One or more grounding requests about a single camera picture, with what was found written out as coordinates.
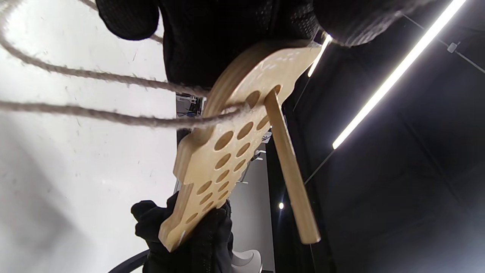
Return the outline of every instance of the dark ceiling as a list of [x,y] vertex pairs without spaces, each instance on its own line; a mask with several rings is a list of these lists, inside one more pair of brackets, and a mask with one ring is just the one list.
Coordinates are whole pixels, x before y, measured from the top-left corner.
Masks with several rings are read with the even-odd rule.
[[[428,28],[448,3],[410,15]],[[373,42],[331,45],[284,112],[304,180],[424,31],[402,18]],[[439,37],[485,68],[485,1]],[[305,89],[300,101],[295,102]],[[307,184],[322,242],[299,243],[267,145],[277,273],[485,272],[485,74],[435,41]]]

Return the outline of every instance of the rope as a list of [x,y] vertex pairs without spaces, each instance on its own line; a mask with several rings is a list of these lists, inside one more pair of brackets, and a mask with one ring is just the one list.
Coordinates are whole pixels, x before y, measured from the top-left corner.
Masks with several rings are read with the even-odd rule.
[[114,112],[99,111],[86,109],[76,105],[51,105],[45,103],[18,103],[0,101],[0,111],[9,112],[31,112],[46,114],[62,114],[68,116],[86,117],[99,120],[107,120],[115,123],[121,123],[129,126],[145,126],[152,128],[207,128],[215,126],[221,122],[233,120],[249,112],[247,104],[232,106],[227,108],[225,113],[215,117],[196,117],[196,118],[179,118],[179,119],[158,119],[155,117],[133,117]]
[[[97,10],[96,5],[88,0],[80,0],[89,7]],[[44,61],[35,57],[28,56],[22,51],[16,49],[5,38],[5,26],[9,15],[18,7],[21,0],[0,0],[0,3],[7,3],[3,11],[0,12],[0,45],[5,48],[12,56],[20,59],[26,64],[39,67],[49,72],[56,72],[64,75],[71,75],[82,78],[91,78],[105,81],[120,82],[125,84],[135,84],[152,88],[163,88],[176,93],[186,93],[196,97],[206,97],[207,90],[200,87],[192,88],[187,86],[180,86],[172,83],[158,82],[154,80],[147,80],[131,76],[116,75],[108,72],[95,72],[83,69],[73,69],[62,66],[56,66],[45,63]],[[162,40],[161,37],[153,36],[152,40]],[[69,116],[87,117],[92,119],[107,120],[115,123],[121,123],[129,126],[147,126],[158,128],[207,128],[215,126],[219,123],[226,122],[245,115],[249,112],[247,104],[240,104],[226,108],[221,115],[202,118],[178,118],[178,119],[158,119],[155,117],[133,117],[129,115],[118,114],[116,112],[107,112],[101,110],[87,109],[77,105],[51,105],[45,103],[19,103],[19,102],[5,102],[0,101],[0,111],[9,112],[31,112],[31,113],[47,113],[47,114],[62,114]]]

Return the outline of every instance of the white wall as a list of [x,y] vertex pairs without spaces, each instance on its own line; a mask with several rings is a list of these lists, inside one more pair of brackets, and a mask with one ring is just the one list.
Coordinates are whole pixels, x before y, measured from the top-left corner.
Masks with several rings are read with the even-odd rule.
[[[259,150],[265,150],[265,144],[261,144]],[[263,161],[253,161],[249,166],[244,178],[244,181],[249,184],[237,184],[229,197],[232,208],[234,250],[239,252],[258,250],[263,260],[263,269],[274,271],[275,257],[266,154],[262,154],[261,157]]]
[[[26,0],[7,33],[52,64],[166,79],[161,45],[114,37],[76,0]],[[168,91],[47,73],[2,48],[0,100],[176,112]],[[145,250],[129,209],[142,199],[163,205],[172,195],[175,154],[171,129],[0,112],[0,271],[106,273]]]

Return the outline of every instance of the led light strip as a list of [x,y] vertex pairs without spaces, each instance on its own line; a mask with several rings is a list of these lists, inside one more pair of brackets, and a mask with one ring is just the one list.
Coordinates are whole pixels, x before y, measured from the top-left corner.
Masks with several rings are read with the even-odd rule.
[[323,52],[325,51],[325,49],[327,48],[327,46],[330,44],[331,41],[332,41],[332,36],[327,34],[325,37],[325,41],[323,41],[322,49],[320,49],[320,53],[318,53],[318,56],[315,58],[315,61],[313,61],[313,64],[311,65],[310,70],[308,71],[308,77],[311,77],[311,75],[315,71],[318,61],[320,61],[320,58],[322,57]]
[[406,72],[411,64],[417,59],[417,57],[423,52],[423,50],[431,43],[436,35],[443,29],[443,27],[450,21],[460,7],[466,0],[453,0],[446,10],[440,15],[438,20],[431,26],[406,58],[399,64],[389,78],[382,84],[382,86],[376,91],[372,98],[366,103],[366,105],[360,110],[357,116],[347,125],[342,131],[340,136],[332,144],[336,149],[342,142],[350,135],[350,133],[361,123],[361,121],[369,114],[369,112],[377,105],[377,103],[389,92],[391,87],[399,80],[399,78]]

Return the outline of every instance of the wooden peg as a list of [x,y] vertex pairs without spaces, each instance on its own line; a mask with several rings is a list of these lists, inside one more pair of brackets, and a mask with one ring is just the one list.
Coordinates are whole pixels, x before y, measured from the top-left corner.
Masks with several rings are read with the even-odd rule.
[[291,144],[290,135],[281,112],[278,96],[270,92],[264,101],[266,112],[273,126],[272,133],[278,153],[281,170],[285,178],[286,188],[290,197],[291,207],[295,215],[296,226],[303,244],[312,244],[320,241],[315,217],[311,210],[305,185],[296,161],[295,151]]

